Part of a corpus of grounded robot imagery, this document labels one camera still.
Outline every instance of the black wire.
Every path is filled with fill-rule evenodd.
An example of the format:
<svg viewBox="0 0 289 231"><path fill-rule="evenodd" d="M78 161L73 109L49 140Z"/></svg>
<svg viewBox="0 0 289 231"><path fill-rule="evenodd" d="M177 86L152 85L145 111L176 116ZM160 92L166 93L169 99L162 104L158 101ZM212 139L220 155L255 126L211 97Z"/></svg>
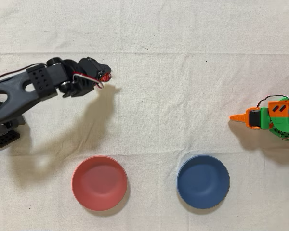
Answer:
<svg viewBox="0 0 289 231"><path fill-rule="evenodd" d="M18 69L18 70L16 70L16 71L11 71L11 72L5 73L5 74L3 74L3 75L0 75L0 78L2 78L2 77L4 77L4 76L7 76L7 75L10 75L10 74L13 74L13 73L16 73L16 72L19 72L19 71L23 71L23 70L25 70L25 69L27 69L27 68L29 68L29 67L36 66L36 65L39 65L39 64L46 65L45 63L31 64L31 65L29 65L29 66L25 66L25 67L23 67L23 68L21 68L21 69Z"/></svg>
<svg viewBox="0 0 289 231"><path fill-rule="evenodd" d="M257 104L257 107L260 106L260 104L261 104L262 101L266 100L266 99L269 98L269 97L274 97L274 96L282 96L282 97L286 97L286 98L289 99L289 97L286 96L286 95L269 95L269 96L265 97L263 100L260 100L259 103Z"/></svg>

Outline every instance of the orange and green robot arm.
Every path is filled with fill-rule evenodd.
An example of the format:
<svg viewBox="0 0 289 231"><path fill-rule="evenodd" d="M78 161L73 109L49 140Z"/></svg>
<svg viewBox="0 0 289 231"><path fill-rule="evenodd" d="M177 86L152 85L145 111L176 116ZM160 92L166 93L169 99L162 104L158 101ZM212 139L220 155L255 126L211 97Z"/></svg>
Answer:
<svg viewBox="0 0 289 231"><path fill-rule="evenodd" d="M233 121L244 122L251 129L269 129L282 139L289 139L289 99L270 101L268 107L252 107L243 114L230 116Z"/></svg>

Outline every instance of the tablecloth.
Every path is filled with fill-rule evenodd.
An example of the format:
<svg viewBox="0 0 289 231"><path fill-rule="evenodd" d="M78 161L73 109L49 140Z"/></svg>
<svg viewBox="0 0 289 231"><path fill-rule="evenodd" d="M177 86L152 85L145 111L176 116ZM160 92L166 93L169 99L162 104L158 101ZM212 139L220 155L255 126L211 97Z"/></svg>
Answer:
<svg viewBox="0 0 289 231"><path fill-rule="evenodd" d="M0 74L56 56L90 56L113 78L24 114L21 139L0 150L0 231L289 231L289 141L229 122L289 95L289 0L0 0ZM229 171L217 207L177 194L190 151ZM71 190L97 154L129 180L103 212Z"/></svg>

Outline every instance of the bowl rim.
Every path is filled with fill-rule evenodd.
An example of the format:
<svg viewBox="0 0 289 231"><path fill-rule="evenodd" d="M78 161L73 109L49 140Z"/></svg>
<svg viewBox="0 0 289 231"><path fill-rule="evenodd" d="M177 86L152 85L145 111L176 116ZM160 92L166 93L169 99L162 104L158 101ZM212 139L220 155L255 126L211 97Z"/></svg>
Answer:
<svg viewBox="0 0 289 231"><path fill-rule="evenodd" d="M72 192L73 192L73 195L74 195L75 199L78 201L79 204L81 204L83 207L85 207L85 208L87 208L87 209L90 209L90 208L88 208L88 207L86 207L85 205L83 205L83 204L77 199L77 197L75 196L74 187L73 187L74 175L75 175L76 171L78 170L78 168L79 168L83 163L87 162L87 161L90 160L90 159L97 158L97 157L102 157L102 158L105 158L105 159L110 159L110 160L116 162L116 163L120 166L120 168L123 170L123 172L124 172L124 176L125 176L125 179L126 179L126 189L125 189L125 193L124 193L123 197L121 198L121 200L120 200L117 204L119 204L119 203L122 201L122 199L124 198L124 196L125 196L125 194L126 194L126 192L127 192L128 184L129 184L129 183L128 183L128 177L127 177L127 174L126 174L126 171L125 171L124 167L123 167L117 160L115 160L114 158L112 158L112 157L110 157L110 156L106 156L106 155L93 155L93 156L90 156L90 157L84 159L83 161L81 161L81 162L77 165L77 167L75 168L75 170L74 170L74 172L73 172L73 176L72 176L72 180L71 180L71 187L72 187Z"/></svg>
<svg viewBox="0 0 289 231"><path fill-rule="evenodd" d="M178 185L178 184L179 184L179 175L180 175L180 173L181 173L181 170L183 169L183 167L184 167L189 161L191 161L192 159L196 159L196 158L198 158L198 157L210 157L210 158L213 158L213 159L217 160L218 162L220 162L220 163L222 164L222 166L224 166L224 168L226 169L227 174L228 174L229 184L228 184L228 189L227 189L227 192L226 192L226 194L225 194L225 197L224 197L219 203L217 203L216 205L213 205L213 206L209 207L209 208L213 208L213 207L219 205L219 204L226 198L226 196L228 195L229 189L230 189L230 175L229 175L228 169L227 169L226 166L222 163L222 161L220 161L219 159L217 159L217 158L214 157L214 156L206 155L206 154L199 154L199 155L194 155L194 156L190 157L189 159L187 159L187 160L182 164L182 166L180 167L179 172L178 172L178 174L177 174L177 192L178 192L180 198L181 198L188 206L191 206L191 207L196 208L196 209L209 209L209 208L197 208L197 207L194 207L194 206L190 205L188 202L186 202L186 201L183 199L183 197L181 196L180 190L179 190L179 185Z"/></svg>

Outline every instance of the blue bowl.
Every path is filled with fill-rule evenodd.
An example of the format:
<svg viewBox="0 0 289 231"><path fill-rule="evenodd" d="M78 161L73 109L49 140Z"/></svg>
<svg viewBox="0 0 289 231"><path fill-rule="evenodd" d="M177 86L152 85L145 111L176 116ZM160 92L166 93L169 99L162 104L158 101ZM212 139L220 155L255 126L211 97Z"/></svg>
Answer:
<svg viewBox="0 0 289 231"><path fill-rule="evenodd" d="M194 208L211 208L218 205L230 187L229 173L218 159L197 155L187 160L177 177L181 198Z"/></svg>

